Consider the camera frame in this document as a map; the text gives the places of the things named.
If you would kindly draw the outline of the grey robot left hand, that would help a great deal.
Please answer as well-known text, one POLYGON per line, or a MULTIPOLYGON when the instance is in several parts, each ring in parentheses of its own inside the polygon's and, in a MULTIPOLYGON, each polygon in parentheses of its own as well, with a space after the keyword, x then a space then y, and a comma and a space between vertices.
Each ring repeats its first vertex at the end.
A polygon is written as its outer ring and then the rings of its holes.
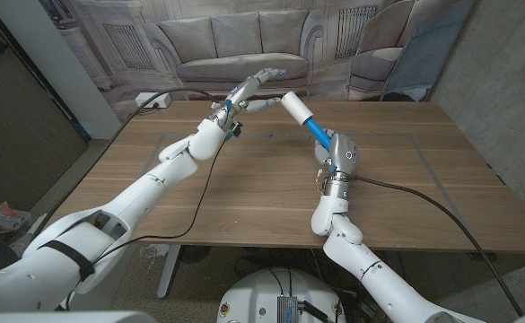
POLYGON ((214 109, 210 119, 223 131, 228 131, 235 116, 243 109, 248 113, 259 113, 276 105, 281 101, 280 98, 266 100, 248 100, 248 98, 258 91, 261 84, 284 73, 284 69, 265 68, 256 74, 250 75, 244 82, 229 92, 224 99, 224 103, 219 108, 214 109))

